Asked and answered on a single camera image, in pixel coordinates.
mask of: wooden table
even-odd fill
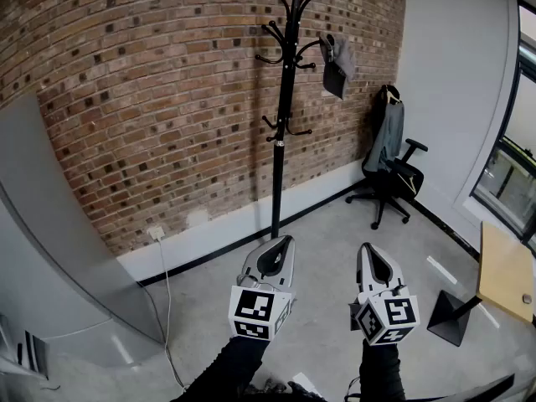
[[[482,222],[477,294],[464,304],[450,293],[441,291],[428,330],[460,347],[469,313],[482,301],[531,323],[533,291],[530,250],[492,224]]]

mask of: concrete floor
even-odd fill
[[[473,310],[460,348],[426,330],[440,289],[469,299],[477,283],[477,263],[453,240],[410,206],[406,225],[387,208],[377,231],[370,229],[376,206],[351,205],[340,198],[286,226],[296,239],[294,287],[297,302],[268,347],[255,382],[267,377],[287,381],[303,372],[322,395],[342,400],[358,375],[360,332],[349,331],[348,303],[357,295],[358,247],[369,241],[391,254],[417,295],[422,324],[399,346],[408,398],[453,394],[487,384],[506,374],[536,374],[536,330],[485,305],[497,329],[479,308]],[[259,241],[170,279],[173,295],[171,350],[178,372],[191,383],[216,357],[230,336],[227,322],[230,287],[247,254]],[[426,260],[431,255],[458,279],[453,286]],[[149,287],[161,317],[167,312],[164,282]],[[106,370],[66,355],[50,355],[50,385],[4,377],[25,401],[165,402],[179,396],[164,355],[134,369]]]

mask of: table leg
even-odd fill
[[[460,347],[469,321],[469,312],[480,302],[482,300],[474,296],[464,304],[450,293],[441,291],[427,329],[438,337]]]

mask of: black coat rack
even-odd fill
[[[266,116],[262,116],[262,120],[272,129],[276,130],[273,137],[267,137],[268,142],[274,143],[274,173],[273,173],[273,196],[271,208],[271,238],[279,236],[279,223],[281,211],[281,190],[283,184],[283,162],[285,158],[285,130],[292,136],[302,136],[304,134],[312,134],[312,130],[292,132],[289,128],[291,118],[292,91],[294,90],[294,77],[296,67],[298,69],[314,69],[315,63],[300,65],[303,52],[316,44],[322,43],[321,40],[316,40],[304,46],[296,53],[298,45],[298,30],[302,19],[303,10],[311,0],[292,0],[289,7],[286,0],[281,0],[285,5],[286,10],[286,26],[285,35],[277,28],[274,21],[270,21],[268,25],[273,28],[272,31],[266,25],[261,25],[261,28],[269,33],[281,46],[281,57],[277,61],[270,61],[260,55],[255,58],[264,61],[268,64],[279,64],[283,61],[283,73],[281,76],[281,90],[279,93],[279,109],[277,111],[276,124],[268,121]]]

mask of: office chair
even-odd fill
[[[387,102],[389,101],[391,104],[394,104],[399,101],[399,97],[399,92],[392,85],[383,85],[376,95],[372,109],[372,133],[374,140],[376,140],[379,129],[384,122]],[[372,188],[373,192],[358,193],[346,198],[348,204],[352,203],[355,199],[377,199],[379,201],[378,218],[370,225],[374,230],[378,229],[382,221],[385,204],[391,205],[404,215],[402,219],[404,224],[410,221],[410,214],[395,199],[402,198],[410,203],[419,193],[424,175],[417,168],[409,165],[408,160],[416,149],[427,152],[428,147],[409,138],[406,139],[406,143],[410,145],[410,148],[402,159],[396,158],[393,161],[389,160],[386,162],[389,171],[378,170],[376,172],[370,172],[366,170],[365,165],[370,157],[370,151],[368,151],[361,166],[365,178],[357,184],[356,189]]]

